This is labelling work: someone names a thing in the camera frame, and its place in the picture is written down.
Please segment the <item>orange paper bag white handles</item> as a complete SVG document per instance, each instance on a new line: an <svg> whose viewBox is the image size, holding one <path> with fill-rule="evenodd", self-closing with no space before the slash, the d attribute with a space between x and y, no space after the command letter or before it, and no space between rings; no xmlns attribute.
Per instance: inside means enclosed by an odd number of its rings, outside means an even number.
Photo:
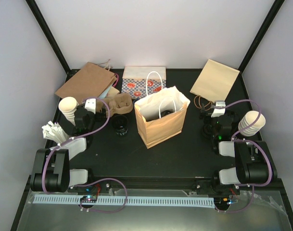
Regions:
<svg viewBox="0 0 293 231"><path fill-rule="evenodd" d="M175 86L146 92L134 103L138 133L148 149L182 132L189 104Z"/></svg>

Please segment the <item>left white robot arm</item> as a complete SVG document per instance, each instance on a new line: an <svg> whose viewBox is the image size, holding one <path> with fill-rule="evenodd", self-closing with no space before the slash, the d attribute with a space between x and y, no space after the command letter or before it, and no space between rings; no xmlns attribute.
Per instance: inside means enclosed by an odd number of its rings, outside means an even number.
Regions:
<svg viewBox="0 0 293 231"><path fill-rule="evenodd" d="M87 149L91 141L87 136L93 134L97 121L108 121L109 110L103 108L94 113L79 106L74 116L73 124L61 124L65 126L66 134L70 135L68 140L53 148L37 150L30 178L31 190L63 193L76 184L85 192L95 188L96 181L86 169L70 170L70 159Z"/></svg>

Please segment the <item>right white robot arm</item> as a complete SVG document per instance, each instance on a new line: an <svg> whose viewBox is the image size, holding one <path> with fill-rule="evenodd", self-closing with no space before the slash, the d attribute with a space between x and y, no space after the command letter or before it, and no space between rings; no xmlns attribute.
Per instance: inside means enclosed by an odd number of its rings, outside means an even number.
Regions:
<svg viewBox="0 0 293 231"><path fill-rule="evenodd" d="M223 194L238 186L264 187L278 179L266 142L249 140L266 123L259 110L239 118L224 101L199 104L197 108L204 121L201 133L211 141L214 153L235 161L232 167L214 172L210 180L213 192Z"/></svg>

